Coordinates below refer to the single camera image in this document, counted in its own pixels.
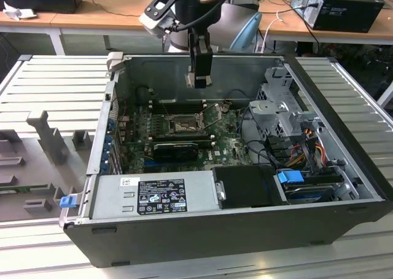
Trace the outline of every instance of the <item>motherboard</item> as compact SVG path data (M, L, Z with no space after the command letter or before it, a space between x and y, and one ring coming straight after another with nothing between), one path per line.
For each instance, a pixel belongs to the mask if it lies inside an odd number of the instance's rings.
M123 171L161 173L251 164L238 133L239 112L225 103L139 106L125 125Z

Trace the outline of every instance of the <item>green circuit board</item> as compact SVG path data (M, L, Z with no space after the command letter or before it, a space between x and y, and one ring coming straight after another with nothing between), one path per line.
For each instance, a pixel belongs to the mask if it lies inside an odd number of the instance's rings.
M204 148L198 149L198 158L196 161L181 163L157 163L153 158L152 150L154 145L162 142L151 140L151 135L154 133L152 122L156 122L157 117L168 118L168 116L163 114L156 115L149 108L145 107L141 107L134 112L131 120L131 140L125 141L127 157L126 173L210 170L215 166L251 164L248 153L241 143L239 134L236 132L236 123L239 121L236 110L222 108L221 104L212 106L212 108L208 106L205 109L206 112L203 112L203 124L206 128L200 132L206 133L209 136L214 135L214 145L206 146L205 144ZM167 131L170 128L170 124L164 121L163 129ZM210 143L212 141L201 140L200 142Z

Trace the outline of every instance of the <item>black cylinder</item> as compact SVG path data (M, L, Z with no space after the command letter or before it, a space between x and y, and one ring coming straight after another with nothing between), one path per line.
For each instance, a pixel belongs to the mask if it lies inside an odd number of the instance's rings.
M201 4L199 0L178 0L175 3L175 11L177 19L184 25L202 17L209 12L219 0L209 3ZM198 24L198 28L207 28L208 26L217 23L221 18L221 8L217 9L214 14L209 16L204 22Z

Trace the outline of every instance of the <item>warning label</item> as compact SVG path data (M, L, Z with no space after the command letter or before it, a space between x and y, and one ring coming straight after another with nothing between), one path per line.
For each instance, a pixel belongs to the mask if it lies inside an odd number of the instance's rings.
M142 181L138 184L137 212L144 214L187 211L184 179Z

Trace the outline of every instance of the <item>wooden desk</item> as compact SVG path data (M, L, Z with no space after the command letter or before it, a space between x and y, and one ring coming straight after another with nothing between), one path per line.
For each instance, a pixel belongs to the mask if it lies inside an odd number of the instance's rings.
M38 13L39 18L19 22L0 14L1 32L45 33L52 40L57 55L64 55L64 34L103 35L106 48L110 48L109 36L148 36L138 21L151 0L95 0L106 10L129 16L114 15L94 5L93 0L83 0L75 14ZM261 12L286 10L289 6L281 0L263 0ZM284 22L275 22L268 33L268 39L278 41L310 41L314 39L307 31L301 18L295 12L280 14ZM263 14L259 26L264 33L276 18L275 14ZM383 9L370 32L344 33L334 31L313 31L320 42L350 44L393 44L393 9Z
M83 0L75 14L57 14L51 25L60 28L140 29L139 16L152 0L95 0L109 12L94 5L93 0Z

